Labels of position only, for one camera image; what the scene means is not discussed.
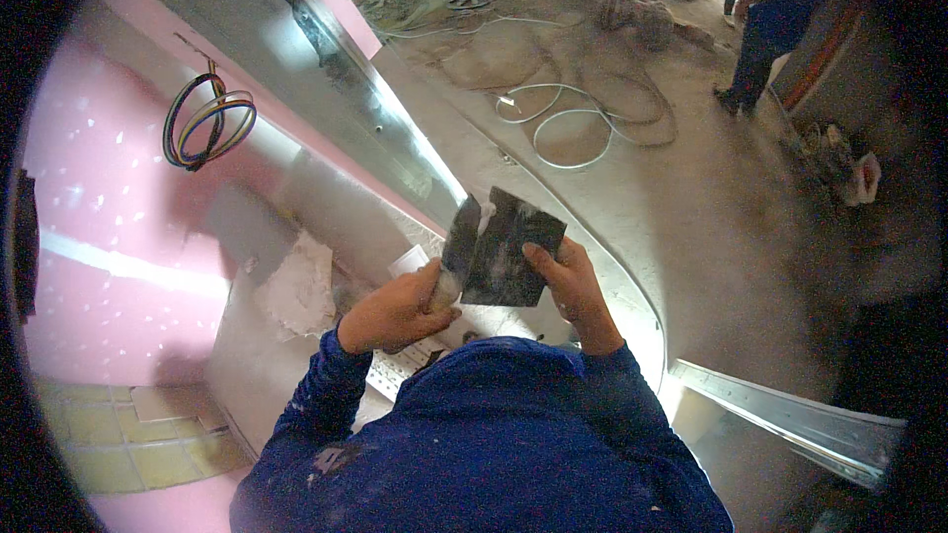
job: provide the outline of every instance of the trowel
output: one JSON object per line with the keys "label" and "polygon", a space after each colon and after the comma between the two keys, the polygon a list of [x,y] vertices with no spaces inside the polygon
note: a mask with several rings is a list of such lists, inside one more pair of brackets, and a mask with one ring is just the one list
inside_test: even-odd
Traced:
{"label": "trowel", "polygon": [[430,308],[470,305],[537,306],[546,281],[523,256],[524,243],[556,255],[566,224],[498,187],[481,206],[461,205],[444,242],[441,275]]}
{"label": "trowel", "polygon": [[429,310],[437,311],[451,306],[461,294],[461,286],[468,279],[470,262],[474,258],[480,224],[480,204],[472,194],[461,204],[444,240],[441,253],[441,274],[434,287]]}

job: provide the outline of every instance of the yellow tile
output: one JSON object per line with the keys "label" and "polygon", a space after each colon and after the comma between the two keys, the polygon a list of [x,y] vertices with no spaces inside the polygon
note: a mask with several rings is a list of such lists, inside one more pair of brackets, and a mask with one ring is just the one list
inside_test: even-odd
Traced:
{"label": "yellow tile", "polygon": [[197,418],[174,419],[172,422],[174,422],[174,428],[177,429],[179,438],[190,438],[192,436],[204,436],[207,434],[207,431],[204,430],[200,420]]}
{"label": "yellow tile", "polygon": [[73,403],[112,401],[108,385],[61,385],[60,395]]}
{"label": "yellow tile", "polygon": [[63,456],[79,488],[86,494],[145,490],[125,449],[64,451]]}
{"label": "yellow tile", "polygon": [[201,479],[201,474],[178,444],[138,447],[132,449],[132,457],[145,486],[151,490]]}
{"label": "yellow tile", "polygon": [[54,381],[37,379],[33,384],[36,387],[36,395],[39,396],[41,400],[58,401],[63,397],[61,391],[62,385]]}
{"label": "yellow tile", "polygon": [[65,421],[63,406],[58,400],[41,397],[40,408],[42,409],[42,419],[46,421],[46,426],[56,437],[56,440],[63,442],[68,439],[69,424]]}
{"label": "yellow tile", "polygon": [[135,407],[130,405],[117,407],[116,413],[118,414],[118,425],[121,427],[121,431],[125,433],[126,440],[130,443],[150,443],[156,440],[177,438],[177,432],[174,432],[170,420],[139,422]]}
{"label": "yellow tile", "polygon": [[185,448],[205,477],[250,465],[249,459],[243,454],[230,432],[217,436],[205,436],[186,443]]}
{"label": "yellow tile", "polygon": [[112,385],[112,399],[114,401],[132,401],[131,387],[116,387]]}
{"label": "yellow tile", "polygon": [[75,445],[93,447],[123,443],[112,406],[64,405],[63,414],[69,425],[69,440]]}

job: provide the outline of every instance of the coiled cable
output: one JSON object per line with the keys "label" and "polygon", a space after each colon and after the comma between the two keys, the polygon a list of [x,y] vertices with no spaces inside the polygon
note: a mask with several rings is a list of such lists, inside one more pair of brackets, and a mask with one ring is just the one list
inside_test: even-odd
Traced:
{"label": "coiled cable", "polygon": [[[658,147],[660,145],[667,145],[669,143],[674,142],[676,138],[676,132],[673,132],[671,137],[662,143],[643,144],[636,141],[631,136],[627,136],[623,134],[622,131],[619,130],[618,126],[616,125],[617,122],[623,123],[623,124],[632,124],[632,125],[651,125],[651,124],[657,123],[659,120],[665,117],[666,112],[670,110],[670,105],[668,104],[668,101],[665,100],[665,97],[662,95],[662,92],[659,91],[652,84],[639,81],[636,79],[626,78],[626,77],[621,77],[621,78],[627,84],[633,84],[640,87],[641,89],[644,89],[646,91],[646,94],[648,94],[652,98],[652,100],[655,102],[655,104],[658,106],[659,112],[645,119],[634,119],[626,115],[620,115],[618,113],[609,112],[608,110],[606,110],[605,106],[603,106],[603,104],[599,102],[598,99],[590,95],[585,90],[579,89],[572,85],[566,85],[564,83],[538,83],[536,85],[522,85],[520,87],[515,87],[514,89],[508,90],[503,95],[493,95],[494,97],[497,98],[497,102],[494,104],[494,112],[496,112],[497,115],[500,116],[500,118],[504,120],[504,122],[506,122],[507,124],[526,124],[527,122],[530,122],[531,120],[535,120],[539,118],[539,116],[543,115],[544,113],[547,113],[553,107],[553,105],[555,105],[555,103],[559,101],[560,97],[563,95],[564,89],[573,90],[579,93],[580,95],[582,95],[583,97],[585,97],[587,100],[589,100],[592,103],[593,108],[570,109],[570,110],[563,110],[562,112],[553,113],[552,115],[547,117],[545,120],[540,122],[539,125],[537,126],[537,129],[534,130],[533,139],[531,140],[531,145],[533,146],[534,152],[536,153],[539,160],[542,160],[546,164],[550,165],[551,167],[556,167],[557,169],[579,169],[582,167],[589,166],[593,164],[594,162],[597,162],[598,160],[602,159],[603,157],[606,156],[606,151],[609,150],[609,145],[610,145],[613,135],[620,136],[637,147]],[[551,100],[550,103],[548,103],[544,108],[539,110],[539,112],[536,112],[533,115],[530,115],[526,118],[521,118],[521,119],[516,119],[516,120],[505,118],[504,114],[501,113],[501,105],[516,107],[515,100],[513,97],[511,97],[511,95],[513,95],[514,93],[517,93],[522,90],[540,89],[544,87],[556,87],[556,95],[553,97],[553,100]],[[537,146],[537,143],[539,141],[540,130],[542,130],[543,127],[547,123],[549,123],[551,120],[558,118],[559,116],[575,114],[575,113],[598,114],[599,117],[601,117],[603,121],[606,122],[607,125],[609,125],[609,136],[606,138],[606,145],[603,147],[602,151],[596,154],[592,159],[584,160],[583,162],[578,162],[575,164],[561,164],[558,162],[553,162],[552,160],[549,160],[543,157],[543,155],[540,154],[539,148]]]}
{"label": "coiled cable", "polygon": [[[172,102],[172,107],[168,111],[168,117],[165,118],[165,127],[162,132],[161,142],[165,151],[165,159],[175,167],[181,167],[186,171],[197,171],[208,162],[223,157],[231,149],[237,147],[243,142],[254,123],[257,121],[257,108],[253,104],[253,96],[245,90],[232,90],[227,92],[224,81],[217,75],[216,65],[213,60],[207,61],[208,72],[197,76],[188,83],[181,92],[177,94]],[[210,87],[214,91],[214,98],[201,106],[191,119],[181,128],[177,139],[174,138],[174,123],[177,120],[178,113],[184,105],[184,101],[204,83],[210,82]],[[221,142],[221,135],[224,132],[225,115],[227,110],[243,108],[243,120],[238,124],[237,129],[230,138]],[[196,130],[197,126],[203,124],[208,118],[214,118],[214,126],[210,129],[210,136],[207,138],[207,146],[201,152],[191,154],[185,150],[188,138]]]}

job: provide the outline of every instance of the hand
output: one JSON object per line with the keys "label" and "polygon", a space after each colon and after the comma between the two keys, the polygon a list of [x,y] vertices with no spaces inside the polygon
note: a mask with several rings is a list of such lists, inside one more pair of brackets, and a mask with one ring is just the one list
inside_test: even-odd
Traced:
{"label": "hand", "polygon": [[595,269],[583,246],[563,237],[556,259],[533,243],[523,246],[523,255],[546,279],[559,314],[579,333],[584,353],[606,355],[622,347],[625,340],[612,322]]}
{"label": "hand", "polygon": [[747,3],[747,0],[738,0],[734,4],[734,20],[739,23],[744,23],[747,21],[747,9],[750,5]]}
{"label": "hand", "polygon": [[459,309],[449,306],[425,313],[440,273],[441,260],[435,257],[356,303],[339,323],[339,345],[350,354],[378,348],[397,351],[450,326],[461,317]]}

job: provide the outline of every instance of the dusty floor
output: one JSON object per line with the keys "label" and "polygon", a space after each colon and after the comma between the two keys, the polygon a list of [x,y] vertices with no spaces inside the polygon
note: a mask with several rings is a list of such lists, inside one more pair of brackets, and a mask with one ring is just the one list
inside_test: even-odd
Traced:
{"label": "dusty floor", "polygon": [[[718,44],[737,44],[737,34],[720,22],[720,1],[671,8],[707,23]],[[666,51],[648,53],[628,30],[595,29],[585,19],[586,2],[501,0],[494,13],[463,21],[462,29],[473,30],[494,15],[560,26],[501,21],[473,35],[399,38],[373,64],[466,187],[500,184],[556,209],[529,170],[575,211],[657,306],[670,359],[826,400],[835,377],[826,350],[832,350],[833,322],[847,303],[845,227],[834,222],[831,207],[780,146],[787,130],[776,102],[765,95],[755,118],[729,118],[710,89],[715,82],[728,84],[733,52],[718,45],[708,53],[676,38]],[[604,158],[581,169],[539,160],[530,138],[545,116],[506,124],[490,96],[522,84],[563,82],[588,90],[611,110],[648,118],[660,109],[629,82],[648,78],[670,110],[658,123],[630,127],[627,134],[640,143],[674,142],[642,148],[613,137]],[[532,113],[552,98],[555,89],[549,91],[518,99],[517,105]],[[582,103],[571,99],[551,112]],[[557,118],[547,129],[540,151],[559,162],[591,158],[607,133],[594,114]],[[630,316],[644,324],[641,297],[621,268],[590,239],[585,244],[610,307],[630,308]],[[637,356],[654,354],[653,344],[636,349],[640,337],[654,334],[624,335]],[[640,360],[652,363],[654,357]],[[669,383],[663,391],[667,407],[675,404],[673,389]],[[682,410],[675,427],[689,432],[686,441],[739,530],[773,527],[782,507],[819,477],[818,469],[776,437],[746,424],[728,425],[700,399],[685,396],[685,406],[689,410]],[[760,453],[750,457],[744,448]],[[766,456],[767,477],[759,476],[760,454]]]}

